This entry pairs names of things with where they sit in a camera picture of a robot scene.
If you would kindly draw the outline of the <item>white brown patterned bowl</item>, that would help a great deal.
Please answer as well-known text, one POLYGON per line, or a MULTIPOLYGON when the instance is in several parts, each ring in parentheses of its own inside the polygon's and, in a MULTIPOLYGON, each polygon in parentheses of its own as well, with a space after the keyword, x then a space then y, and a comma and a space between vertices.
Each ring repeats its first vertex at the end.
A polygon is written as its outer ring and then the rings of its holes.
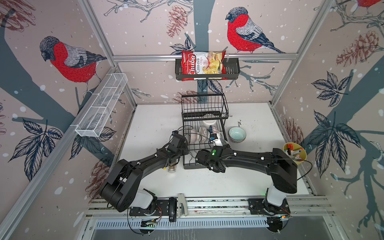
POLYGON ((200 140, 199 143, 203 144, 209 140, 209 131, 206 127, 200 126, 199 128, 200 140))

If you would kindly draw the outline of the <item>white ceramic bowl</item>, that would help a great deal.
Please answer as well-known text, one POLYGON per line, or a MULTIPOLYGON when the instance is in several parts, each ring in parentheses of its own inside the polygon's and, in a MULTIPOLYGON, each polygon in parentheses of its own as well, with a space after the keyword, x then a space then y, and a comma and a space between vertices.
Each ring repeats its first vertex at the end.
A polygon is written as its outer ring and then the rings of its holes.
POLYGON ((206 114, 203 116, 203 119, 201 120, 201 124, 202 126, 204 126, 205 128, 209 128, 211 126, 215 126, 217 123, 217 119, 216 119, 216 116, 215 115, 212 115, 212 114, 206 114))

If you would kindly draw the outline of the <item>light green inside bowl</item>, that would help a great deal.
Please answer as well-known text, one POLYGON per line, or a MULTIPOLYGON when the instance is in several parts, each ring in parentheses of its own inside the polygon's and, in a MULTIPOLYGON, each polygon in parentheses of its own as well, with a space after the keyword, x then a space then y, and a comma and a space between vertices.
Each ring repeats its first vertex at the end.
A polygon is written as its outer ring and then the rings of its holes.
POLYGON ((246 139, 247 133, 240 127, 232 127, 229 129, 229 137, 232 142, 241 143, 246 139))

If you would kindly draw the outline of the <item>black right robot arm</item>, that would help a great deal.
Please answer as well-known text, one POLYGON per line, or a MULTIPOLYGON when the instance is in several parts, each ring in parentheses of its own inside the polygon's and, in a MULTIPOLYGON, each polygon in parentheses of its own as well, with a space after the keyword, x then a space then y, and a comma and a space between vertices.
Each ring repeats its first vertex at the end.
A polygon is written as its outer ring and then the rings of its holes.
POLYGON ((272 152, 252 153, 236 151, 231 147, 215 146, 200 150, 196 162, 215 173, 225 173, 226 168, 243 168, 264 173, 272 178, 263 199, 248 199, 252 215, 276 216, 291 214, 287 195, 297 193, 298 166, 281 149, 272 152))

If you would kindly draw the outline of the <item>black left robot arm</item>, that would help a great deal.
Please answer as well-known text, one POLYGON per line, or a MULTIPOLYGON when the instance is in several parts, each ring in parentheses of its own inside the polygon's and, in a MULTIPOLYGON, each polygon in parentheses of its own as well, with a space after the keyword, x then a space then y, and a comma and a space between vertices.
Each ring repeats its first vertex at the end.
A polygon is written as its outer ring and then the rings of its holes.
POLYGON ((118 212, 131 207, 153 213, 157 197, 139 189, 141 180, 156 170, 177 165, 180 157, 188 153, 188 140, 174 131, 171 140, 154 154, 137 161, 118 161, 101 185, 99 195, 118 212))

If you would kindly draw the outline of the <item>black two-tier dish rack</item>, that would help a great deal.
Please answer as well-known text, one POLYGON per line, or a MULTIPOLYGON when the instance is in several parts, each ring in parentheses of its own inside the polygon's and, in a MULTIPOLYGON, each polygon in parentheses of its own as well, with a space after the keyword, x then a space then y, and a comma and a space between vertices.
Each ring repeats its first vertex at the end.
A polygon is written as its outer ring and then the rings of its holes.
MULTIPOLYGON (((229 108, 227 100, 224 94, 210 93, 210 94, 194 94, 187 93, 181 95, 180 99, 182 105, 182 121, 183 127, 181 131, 183 135, 190 142, 188 135, 191 129, 195 129, 199 132, 201 120, 206 114, 212 114, 216 116, 217 123, 215 127, 220 131, 221 138, 218 140, 227 141, 227 134, 225 133, 225 123, 229 117, 229 108)), ((199 150, 211 150, 215 145, 216 135, 209 133, 209 140, 203 144, 188 143, 189 154, 184 157, 183 166, 186 170, 201 169, 202 166, 196 163, 196 156, 199 150)))

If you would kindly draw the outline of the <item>small glass spice jar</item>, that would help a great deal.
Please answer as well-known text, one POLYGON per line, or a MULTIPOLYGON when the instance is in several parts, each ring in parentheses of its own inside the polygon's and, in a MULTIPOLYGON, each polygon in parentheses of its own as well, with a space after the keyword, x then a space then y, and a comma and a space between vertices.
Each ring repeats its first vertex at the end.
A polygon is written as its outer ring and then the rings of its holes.
POLYGON ((171 164, 168 166, 168 172, 169 173, 175 173, 177 168, 177 164, 171 164))

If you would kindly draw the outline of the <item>red cassava chips bag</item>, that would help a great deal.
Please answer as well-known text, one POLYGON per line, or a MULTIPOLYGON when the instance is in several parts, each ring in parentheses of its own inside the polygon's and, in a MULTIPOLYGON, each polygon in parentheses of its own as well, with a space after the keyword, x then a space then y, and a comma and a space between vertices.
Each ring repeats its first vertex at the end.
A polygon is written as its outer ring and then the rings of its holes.
POLYGON ((183 75, 212 75, 226 74, 224 68, 223 52, 193 52, 182 51, 182 74, 183 75))

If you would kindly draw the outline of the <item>yellow cup with markers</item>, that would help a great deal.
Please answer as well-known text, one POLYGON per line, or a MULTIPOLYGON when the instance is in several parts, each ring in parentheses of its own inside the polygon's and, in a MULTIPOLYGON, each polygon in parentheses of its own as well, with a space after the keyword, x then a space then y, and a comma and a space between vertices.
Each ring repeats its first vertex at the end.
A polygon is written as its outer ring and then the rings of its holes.
POLYGON ((299 165, 307 159, 307 153, 302 146, 296 143, 285 143, 283 151, 299 165))

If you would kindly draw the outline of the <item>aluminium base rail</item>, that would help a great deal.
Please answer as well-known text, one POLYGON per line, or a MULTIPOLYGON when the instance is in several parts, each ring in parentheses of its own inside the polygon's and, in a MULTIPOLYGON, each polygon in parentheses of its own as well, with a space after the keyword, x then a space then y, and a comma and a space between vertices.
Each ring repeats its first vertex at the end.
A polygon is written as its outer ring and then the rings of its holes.
POLYGON ((153 230, 267 228, 279 233, 295 217, 320 217, 327 223, 334 215, 325 197, 293 195, 282 207, 263 213, 263 197, 159 198, 153 211, 131 208, 119 213, 106 201, 95 200, 86 216, 93 230, 153 230))

